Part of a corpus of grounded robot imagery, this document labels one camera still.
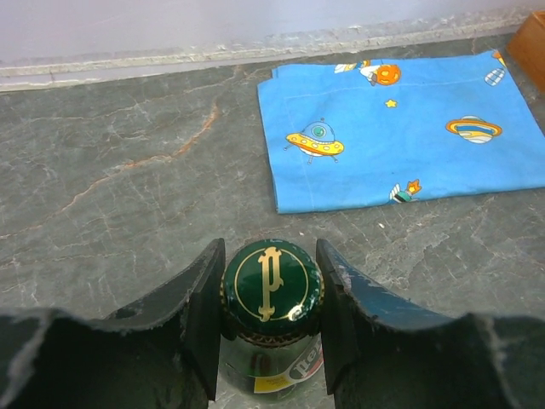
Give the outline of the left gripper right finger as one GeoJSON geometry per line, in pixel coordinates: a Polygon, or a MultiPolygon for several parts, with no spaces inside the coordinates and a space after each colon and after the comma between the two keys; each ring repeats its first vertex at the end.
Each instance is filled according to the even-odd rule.
{"type": "Polygon", "coordinates": [[[338,408],[541,408],[544,322],[420,307],[319,239],[327,392],[338,408]]]}

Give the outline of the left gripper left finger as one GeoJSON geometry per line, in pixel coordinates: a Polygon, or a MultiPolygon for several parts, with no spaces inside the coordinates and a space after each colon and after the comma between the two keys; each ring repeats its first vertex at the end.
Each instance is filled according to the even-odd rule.
{"type": "Polygon", "coordinates": [[[1,311],[4,408],[205,408],[215,399],[223,239],[103,319],[1,311]]]}

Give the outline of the green glass bottle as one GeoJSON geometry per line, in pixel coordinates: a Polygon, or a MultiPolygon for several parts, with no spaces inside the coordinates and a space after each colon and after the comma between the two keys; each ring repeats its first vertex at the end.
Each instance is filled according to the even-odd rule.
{"type": "Polygon", "coordinates": [[[322,367],[324,279],[300,246],[261,239],[242,247],[221,277],[219,297],[219,373],[235,389],[276,403],[322,367]]]}

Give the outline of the blue space print cloth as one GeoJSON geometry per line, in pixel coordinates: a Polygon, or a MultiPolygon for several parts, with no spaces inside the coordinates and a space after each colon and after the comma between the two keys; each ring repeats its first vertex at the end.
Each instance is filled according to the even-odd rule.
{"type": "Polygon", "coordinates": [[[281,214],[544,184],[543,133],[495,50],[289,64],[257,91],[281,214]]]}

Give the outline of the orange wooden compartment tray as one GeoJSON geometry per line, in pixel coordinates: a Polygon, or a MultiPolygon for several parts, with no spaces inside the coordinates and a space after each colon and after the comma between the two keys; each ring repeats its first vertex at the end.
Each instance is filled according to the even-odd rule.
{"type": "Polygon", "coordinates": [[[542,94],[545,87],[544,35],[544,11],[534,11],[525,19],[507,45],[507,52],[542,94]]]}

